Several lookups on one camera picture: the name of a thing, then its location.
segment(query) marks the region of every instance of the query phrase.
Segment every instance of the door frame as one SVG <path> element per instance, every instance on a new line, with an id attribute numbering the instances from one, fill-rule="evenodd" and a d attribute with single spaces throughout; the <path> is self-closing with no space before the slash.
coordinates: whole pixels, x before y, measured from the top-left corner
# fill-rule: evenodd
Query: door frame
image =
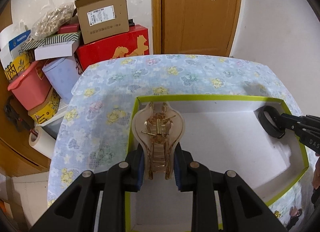
<path id="1" fill-rule="evenodd" d="M 152 39 L 153 54 L 162 54 L 162 0 L 151 0 L 152 5 Z M 233 21 L 231 37 L 227 46 L 226 57 L 230 55 L 239 20 L 241 0 L 236 1 L 236 15 Z"/>

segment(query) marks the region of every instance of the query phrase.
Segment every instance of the plastic bag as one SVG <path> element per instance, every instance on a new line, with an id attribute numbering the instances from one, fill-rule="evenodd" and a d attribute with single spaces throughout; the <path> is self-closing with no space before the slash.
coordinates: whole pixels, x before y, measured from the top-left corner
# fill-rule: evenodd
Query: plastic bag
<path id="1" fill-rule="evenodd" d="M 31 38 L 41 40 L 58 31 L 59 27 L 70 21 L 74 12 L 74 3 L 65 3 L 48 11 L 31 28 Z"/>

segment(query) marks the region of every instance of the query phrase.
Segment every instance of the blue trash can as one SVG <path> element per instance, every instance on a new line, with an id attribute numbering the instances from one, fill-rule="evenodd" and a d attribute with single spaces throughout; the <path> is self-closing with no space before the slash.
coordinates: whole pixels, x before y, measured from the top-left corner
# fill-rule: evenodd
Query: blue trash can
<path id="1" fill-rule="evenodd" d="M 46 63 L 42 70 L 62 100 L 69 104 L 72 98 L 71 90 L 82 74 L 74 56 L 57 58 Z"/>

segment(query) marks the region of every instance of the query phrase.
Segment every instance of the floral tablecloth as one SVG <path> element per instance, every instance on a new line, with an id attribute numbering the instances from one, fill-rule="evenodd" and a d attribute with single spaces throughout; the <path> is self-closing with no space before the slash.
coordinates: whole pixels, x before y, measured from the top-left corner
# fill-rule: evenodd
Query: floral tablecloth
<path id="1" fill-rule="evenodd" d="M 107 170 L 123 161 L 135 98 L 166 94 L 235 94 L 284 99 L 302 115 L 292 95 L 269 67 L 207 55 L 146 55 L 119 58 L 87 68 L 73 88 L 51 161 L 48 205 L 84 170 Z M 311 180 L 315 154 L 307 148 L 310 168 L 271 210 L 289 221 L 296 206 L 312 212 Z"/>

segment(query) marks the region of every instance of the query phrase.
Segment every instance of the hand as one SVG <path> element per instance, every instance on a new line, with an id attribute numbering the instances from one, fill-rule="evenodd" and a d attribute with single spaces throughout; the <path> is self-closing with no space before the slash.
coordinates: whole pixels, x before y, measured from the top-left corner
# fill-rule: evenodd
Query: hand
<path id="1" fill-rule="evenodd" d="M 316 163 L 316 170 L 315 170 L 315 173 L 313 174 L 312 186 L 315 189 L 318 189 L 320 186 L 320 158 Z"/>

